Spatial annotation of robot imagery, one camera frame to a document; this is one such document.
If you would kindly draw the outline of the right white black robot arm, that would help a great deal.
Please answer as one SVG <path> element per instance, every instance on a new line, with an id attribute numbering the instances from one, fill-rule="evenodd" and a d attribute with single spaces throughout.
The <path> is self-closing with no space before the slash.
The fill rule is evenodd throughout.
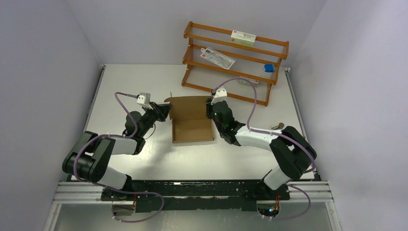
<path id="1" fill-rule="evenodd" d="M 265 199 L 272 199 L 280 186 L 300 179 L 315 166 L 315 150 L 292 126 L 278 130 L 248 127 L 235 120 L 226 101 L 212 103 L 211 98 L 206 100 L 206 116 L 214 121 L 221 138 L 228 144 L 272 152 L 278 166 L 262 178 L 259 191 Z"/>

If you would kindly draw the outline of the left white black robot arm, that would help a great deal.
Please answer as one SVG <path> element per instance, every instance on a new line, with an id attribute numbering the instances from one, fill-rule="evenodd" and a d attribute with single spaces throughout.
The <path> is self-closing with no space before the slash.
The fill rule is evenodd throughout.
<path id="1" fill-rule="evenodd" d="M 155 127 L 156 122 L 164 122 L 172 105 L 150 103 L 151 108 L 144 114 L 130 112 L 126 117 L 122 135 L 99 135 L 85 131 L 79 137 L 62 163 L 62 170 L 81 180 L 109 188 L 121 200 L 133 194 L 132 178 L 108 166 L 112 155 L 138 155 L 146 144 L 145 135 Z"/>

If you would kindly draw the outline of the brown cardboard box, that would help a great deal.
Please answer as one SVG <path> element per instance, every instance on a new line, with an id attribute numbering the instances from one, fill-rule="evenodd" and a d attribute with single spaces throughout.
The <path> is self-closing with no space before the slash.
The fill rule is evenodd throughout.
<path id="1" fill-rule="evenodd" d="M 169 97 L 164 102 L 171 105 L 172 142 L 190 143 L 214 140 L 212 121 L 206 116 L 209 96 Z"/>

